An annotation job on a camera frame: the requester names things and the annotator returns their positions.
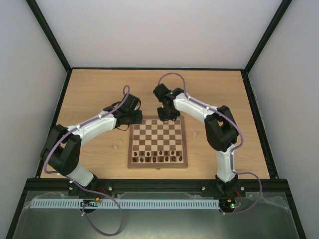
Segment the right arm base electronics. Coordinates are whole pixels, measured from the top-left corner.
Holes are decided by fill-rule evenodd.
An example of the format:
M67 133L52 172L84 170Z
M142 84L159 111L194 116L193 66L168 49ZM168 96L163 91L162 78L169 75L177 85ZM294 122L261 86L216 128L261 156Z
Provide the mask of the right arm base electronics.
M234 189L226 198L219 199L219 211L225 214L234 213L236 209L242 208L245 197L245 191Z

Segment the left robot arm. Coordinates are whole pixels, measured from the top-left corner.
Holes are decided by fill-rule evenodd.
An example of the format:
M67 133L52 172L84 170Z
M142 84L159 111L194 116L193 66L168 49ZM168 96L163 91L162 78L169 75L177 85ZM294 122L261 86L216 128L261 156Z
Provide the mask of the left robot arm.
M60 124L50 131L40 154L47 174L60 174L92 193L97 188L97 176L79 163L81 147L102 133L122 125L141 124L141 100L126 93L120 102L104 108L96 116L76 125Z

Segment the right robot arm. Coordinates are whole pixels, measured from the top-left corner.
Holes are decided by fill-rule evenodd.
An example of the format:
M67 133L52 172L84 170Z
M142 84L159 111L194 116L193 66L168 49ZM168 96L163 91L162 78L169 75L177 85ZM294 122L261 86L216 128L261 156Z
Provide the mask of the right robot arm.
M234 149L237 137L242 134L238 132L230 109L207 105L187 95L181 88L169 90L164 84L157 85L153 94L162 104L157 109L161 121L175 120L184 112L204 124L207 141L216 151L216 188L222 195L233 192L238 180Z

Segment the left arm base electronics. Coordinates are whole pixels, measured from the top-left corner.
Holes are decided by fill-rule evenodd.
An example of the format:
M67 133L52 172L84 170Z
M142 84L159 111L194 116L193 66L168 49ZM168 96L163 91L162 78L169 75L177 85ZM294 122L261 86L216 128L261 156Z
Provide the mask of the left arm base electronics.
M96 207L99 203L102 203L102 201L104 199L104 195L100 195L100 194L94 193L93 196L94 196L93 198L84 199L81 202L80 211L82 211L83 207L85 207L85 210L84 210L85 213L92 213L93 211L95 211L94 207Z

